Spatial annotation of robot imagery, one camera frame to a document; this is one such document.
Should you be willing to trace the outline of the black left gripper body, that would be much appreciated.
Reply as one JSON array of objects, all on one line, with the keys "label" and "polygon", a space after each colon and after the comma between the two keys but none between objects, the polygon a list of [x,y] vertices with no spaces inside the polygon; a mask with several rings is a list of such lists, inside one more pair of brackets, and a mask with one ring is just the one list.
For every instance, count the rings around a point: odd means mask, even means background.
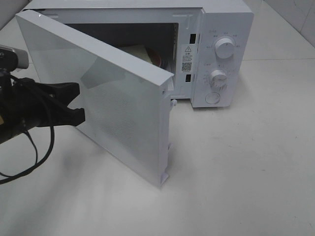
[{"label": "black left gripper body", "polygon": [[64,84],[41,84],[30,78],[15,83],[21,129],[64,125]]}]

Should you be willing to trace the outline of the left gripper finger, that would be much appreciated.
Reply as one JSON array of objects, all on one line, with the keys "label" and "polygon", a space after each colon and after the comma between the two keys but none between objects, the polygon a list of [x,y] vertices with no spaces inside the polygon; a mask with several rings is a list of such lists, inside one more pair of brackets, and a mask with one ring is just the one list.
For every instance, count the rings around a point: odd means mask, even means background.
[{"label": "left gripper finger", "polygon": [[70,109],[66,106],[61,106],[59,110],[59,126],[78,126],[86,120],[84,108]]},{"label": "left gripper finger", "polygon": [[80,94],[78,83],[36,83],[36,86],[46,95],[56,99],[64,105],[69,105]]}]

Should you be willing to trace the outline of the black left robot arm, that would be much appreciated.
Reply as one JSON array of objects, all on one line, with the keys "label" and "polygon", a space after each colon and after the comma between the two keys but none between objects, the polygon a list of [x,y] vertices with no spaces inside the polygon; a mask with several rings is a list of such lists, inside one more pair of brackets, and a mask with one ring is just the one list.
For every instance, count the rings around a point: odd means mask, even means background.
[{"label": "black left robot arm", "polygon": [[34,127],[78,126],[83,108],[69,104],[80,94],[78,83],[43,84],[31,78],[11,78],[0,84],[0,142]]}]

